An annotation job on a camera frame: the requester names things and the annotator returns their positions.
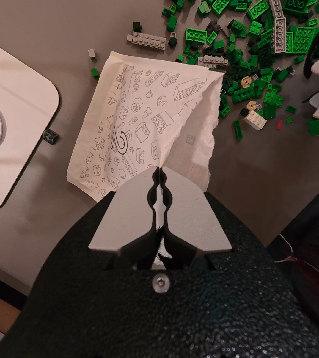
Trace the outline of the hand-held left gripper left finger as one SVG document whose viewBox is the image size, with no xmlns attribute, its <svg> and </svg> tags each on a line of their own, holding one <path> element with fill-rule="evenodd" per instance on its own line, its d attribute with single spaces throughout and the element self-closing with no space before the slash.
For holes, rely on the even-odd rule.
<svg viewBox="0 0 319 358">
<path fill-rule="evenodd" d="M 92 251 L 118 256 L 156 255 L 156 211 L 159 168 L 150 167 L 115 193 L 89 244 Z"/>
</svg>

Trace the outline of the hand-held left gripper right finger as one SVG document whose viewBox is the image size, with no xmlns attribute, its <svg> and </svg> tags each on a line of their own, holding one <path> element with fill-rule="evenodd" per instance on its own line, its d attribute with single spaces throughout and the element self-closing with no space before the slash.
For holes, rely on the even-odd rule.
<svg viewBox="0 0 319 358">
<path fill-rule="evenodd" d="M 232 250 L 204 192 L 168 167 L 161 168 L 163 237 L 172 257 L 201 257 Z"/>
</svg>

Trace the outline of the pile of mixed toy bricks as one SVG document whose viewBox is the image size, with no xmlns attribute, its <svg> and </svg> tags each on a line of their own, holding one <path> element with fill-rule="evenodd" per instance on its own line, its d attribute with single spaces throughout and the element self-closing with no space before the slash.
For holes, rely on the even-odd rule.
<svg viewBox="0 0 319 358">
<path fill-rule="evenodd" d="M 293 65 L 305 61 L 313 39 L 319 32 L 319 1 L 201 1 L 197 8 L 200 19 L 225 10 L 242 12 L 250 20 L 246 25 L 232 19 L 226 33 L 218 20 L 212 20 L 206 29 L 187 28 L 184 34 L 183 55 L 176 62 L 201 65 L 224 74 L 219 116 L 230 112 L 228 97 L 233 104 L 256 101 L 256 113 L 264 119 L 273 119 L 281 108 L 284 97 L 280 85 L 295 74 Z M 293 65 L 274 67 L 278 56 L 296 55 Z M 241 87 L 241 80 L 250 76 L 248 88 Z M 245 117 L 243 108 L 240 115 Z"/>
</svg>

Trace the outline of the white printed paper bag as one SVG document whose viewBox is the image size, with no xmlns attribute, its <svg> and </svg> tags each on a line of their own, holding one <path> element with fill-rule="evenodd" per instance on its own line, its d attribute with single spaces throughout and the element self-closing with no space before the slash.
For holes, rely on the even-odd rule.
<svg viewBox="0 0 319 358">
<path fill-rule="evenodd" d="M 154 209 L 161 240 L 166 209 L 161 168 L 170 168 L 203 192 L 207 189 L 222 77 L 195 65 L 111 52 L 74 146 L 67 180 L 97 202 L 112 201 L 127 181 L 158 167 Z M 101 220 L 94 220 L 89 244 Z"/>
</svg>

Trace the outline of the white base book stand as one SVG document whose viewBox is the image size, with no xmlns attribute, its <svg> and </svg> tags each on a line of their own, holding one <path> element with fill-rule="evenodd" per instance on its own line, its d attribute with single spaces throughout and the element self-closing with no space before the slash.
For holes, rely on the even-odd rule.
<svg viewBox="0 0 319 358">
<path fill-rule="evenodd" d="M 58 106 L 52 82 L 0 48 L 0 206 Z"/>
</svg>

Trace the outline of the white brick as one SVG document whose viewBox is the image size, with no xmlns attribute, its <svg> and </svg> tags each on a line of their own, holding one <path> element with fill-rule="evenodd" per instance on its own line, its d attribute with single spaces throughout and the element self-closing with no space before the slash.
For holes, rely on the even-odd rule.
<svg viewBox="0 0 319 358">
<path fill-rule="evenodd" d="M 256 130 L 261 130 L 267 122 L 261 115 L 256 113 L 254 110 L 250 110 L 247 116 L 244 117 L 244 121 Z"/>
</svg>

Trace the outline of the dark grey brick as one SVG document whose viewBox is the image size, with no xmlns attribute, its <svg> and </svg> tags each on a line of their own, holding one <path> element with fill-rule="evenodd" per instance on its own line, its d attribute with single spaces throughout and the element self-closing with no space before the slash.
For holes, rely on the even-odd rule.
<svg viewBox="0 0 319 358">
<path fill-rule="evenodd" d="M 59 134 L 51 129 L 46 129 L 43 131 L 42 139 L 50 145 L 54 145 L 59 139 Z"/>
</svg>

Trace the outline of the dark cloth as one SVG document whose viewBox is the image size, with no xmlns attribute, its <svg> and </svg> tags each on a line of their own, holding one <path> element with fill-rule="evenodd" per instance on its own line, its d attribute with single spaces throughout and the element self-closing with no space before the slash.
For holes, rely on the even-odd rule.
<svg viewBox="0 0 319 358">
<path fill-rule="evenodd" d="M 319 193 L 267 250 L 299 306 L 319 329 Z"/>
</svg>

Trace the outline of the light grey long brick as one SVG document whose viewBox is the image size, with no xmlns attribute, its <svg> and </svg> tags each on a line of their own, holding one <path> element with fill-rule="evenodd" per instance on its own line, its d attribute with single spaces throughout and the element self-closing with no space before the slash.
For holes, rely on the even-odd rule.
<svg viewBox="0 0 319 358">
<path fill-rule="evenodd" d="M 157 51 L 165 51 L 166 49 L 166 38 L 155 35 L 134 31 L 132 35 L 127 35 L 126 40 L 139 47 L 150 48 Z"/>
</svg>

